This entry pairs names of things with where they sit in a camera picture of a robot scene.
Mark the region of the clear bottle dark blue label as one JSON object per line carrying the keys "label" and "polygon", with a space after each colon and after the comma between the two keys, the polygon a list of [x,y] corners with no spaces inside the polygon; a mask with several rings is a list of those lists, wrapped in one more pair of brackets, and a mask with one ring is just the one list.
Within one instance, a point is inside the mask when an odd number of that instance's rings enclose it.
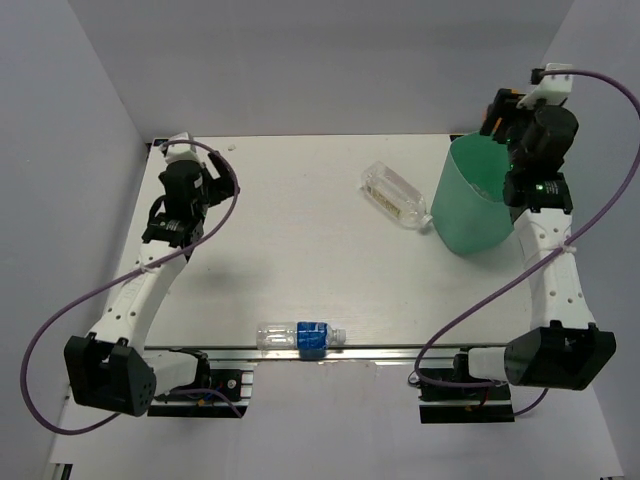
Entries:
{"label": "clear bottle dark blue label", "polygon": [[315,321],[261,324],[256,332],[256,345],[260,350],[323,351],[331,346],[343,346],[346,340],[344,329]]}

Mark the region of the orange juice bottle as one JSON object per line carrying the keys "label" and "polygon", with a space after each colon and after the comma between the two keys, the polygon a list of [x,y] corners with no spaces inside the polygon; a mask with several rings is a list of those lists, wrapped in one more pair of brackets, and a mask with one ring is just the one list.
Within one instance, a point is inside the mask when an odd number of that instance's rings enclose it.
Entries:
{"label": "orange juice bottle", "polygon": [[496,102],[491,103],[485,112],[483,123],[479,133],[482,136],[492,136],[501,122],[501,106]]}

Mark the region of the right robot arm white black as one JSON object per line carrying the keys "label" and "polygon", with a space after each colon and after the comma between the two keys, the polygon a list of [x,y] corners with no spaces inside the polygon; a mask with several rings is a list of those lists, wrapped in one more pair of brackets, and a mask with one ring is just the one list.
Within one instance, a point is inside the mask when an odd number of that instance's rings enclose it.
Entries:
{"label": "right robot arm white black", "polygon": [[476,347],[455,356],[451,384],[477,397],[491,383],[583,390],[616,351],[587,306],[571,235],[573,202],[561,167],[579,123],[562,102],[530,105],[501,89],[480,129],[507,148],[503,198],[530,271],[532,318],[528,332],[504,347]]}

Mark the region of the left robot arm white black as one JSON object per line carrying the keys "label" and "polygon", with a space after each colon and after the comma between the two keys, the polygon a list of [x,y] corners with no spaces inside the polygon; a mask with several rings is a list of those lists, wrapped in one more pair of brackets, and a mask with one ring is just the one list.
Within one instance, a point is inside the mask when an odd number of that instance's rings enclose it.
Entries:
{"label": "left robot arm white black", "polygon": [[164,298],[203,239],[208,210],[239,193],[231,167],[217,151],[202,162],[194,148],[164,152],[164,193],[152,204],[133,269],[103,316],[84,337],[73,336],[64,359],[75,402],[139,417],[158,397],[191,399],[211,387],[206,354],[194,349],[154,356],[145,343]]}

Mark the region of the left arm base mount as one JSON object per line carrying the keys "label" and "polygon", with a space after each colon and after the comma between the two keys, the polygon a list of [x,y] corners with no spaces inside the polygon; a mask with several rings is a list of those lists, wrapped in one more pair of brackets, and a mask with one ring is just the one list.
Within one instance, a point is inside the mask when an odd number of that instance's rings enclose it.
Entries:
{"label": "left arm base mount", "polygon": [[149,417],[241,418],[252,395],[254,366],[196,349],[156,352],[145,359],[156,376]]}

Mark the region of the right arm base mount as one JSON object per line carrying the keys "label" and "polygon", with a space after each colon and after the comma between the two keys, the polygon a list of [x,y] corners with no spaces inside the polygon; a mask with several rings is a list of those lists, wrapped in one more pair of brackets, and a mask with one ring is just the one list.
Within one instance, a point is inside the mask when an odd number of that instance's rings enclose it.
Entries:
{"label": "right arm base mount", "polygon": [[473,388],[445,388],[427,384],[415,373],[408,376],[410,386],[419,390],[422,424],[489,424],[515,421],[508,385],[478,387],[482,379],[469,375],[467,355],[458,353],[452,365],[436,368],[428,363],[420,373],[435,380],[472,383]]}

